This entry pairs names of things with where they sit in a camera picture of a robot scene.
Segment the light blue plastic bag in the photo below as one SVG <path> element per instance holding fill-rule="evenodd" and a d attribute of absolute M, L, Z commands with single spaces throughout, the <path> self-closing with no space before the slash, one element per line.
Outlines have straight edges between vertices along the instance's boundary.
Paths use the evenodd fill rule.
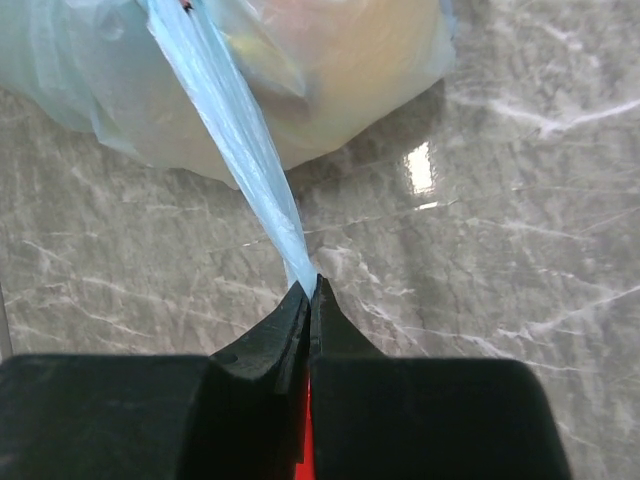
<path fill-rule="evenodd" d="M 147 0 L 148 27 L 218 145 L 238 186 L 284 259 L 289 284 L 311 298 L 317 272 L 267 125 L 202 0 Z"/>
<path fill-rule="evenodd" d="M 455 58 L 449 0 L 199 5 L 228 43 L 285 170 L 340 148 Z M 0 87 L 146 165 L 237 187 L 147 22 L 148 0 L 0 1 Z"/>

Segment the black plastic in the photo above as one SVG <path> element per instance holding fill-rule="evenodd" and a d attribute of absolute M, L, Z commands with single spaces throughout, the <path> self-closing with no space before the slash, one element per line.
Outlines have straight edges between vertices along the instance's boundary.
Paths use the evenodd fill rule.
<path fill-rule="evenodd" d="M 385 357 L 318 282 L 212 357 L 5 362 L 0 479 L 291 480 L 307 368 L 317 480 L 570 478 L 524 364 Z"/>

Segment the floor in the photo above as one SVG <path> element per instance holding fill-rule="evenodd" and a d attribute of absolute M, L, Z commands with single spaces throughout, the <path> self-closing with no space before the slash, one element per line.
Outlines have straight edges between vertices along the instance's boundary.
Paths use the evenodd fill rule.
<path fill-rule="evenodd" d="M 310 252 L 386 352 L 523 360 L 575 478 L 640 478 L 640 5 L 456 9 L 453 74 L 290 172 Z M 238 192 L 6 92 L 0 125 L 17 353 L 209 353 L 282 297 Z"/>

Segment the translucent plastic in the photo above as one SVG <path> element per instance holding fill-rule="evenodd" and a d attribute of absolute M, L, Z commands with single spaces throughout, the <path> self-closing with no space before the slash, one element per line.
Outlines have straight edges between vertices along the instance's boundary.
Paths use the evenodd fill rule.
<path fill-rule="evenodd" d="M 286 169 L 340 147 L 426 90 L 454 58 L 452 18 L 439 0 L 203 1 Z M 0 2 L 0 85 L 146 164 L 234 185 L 146 28 L 146 5 Z"/>
<path fill-rule="evenodd" d="M 186 15 L 180 4 L 147 0 L 149 30 L 188 93 L 234 179 L 284 259 L 289 283 L 309 298 L 311 264 L 291 190 L 269 130 L 247 82 L 202 0 Z"/>

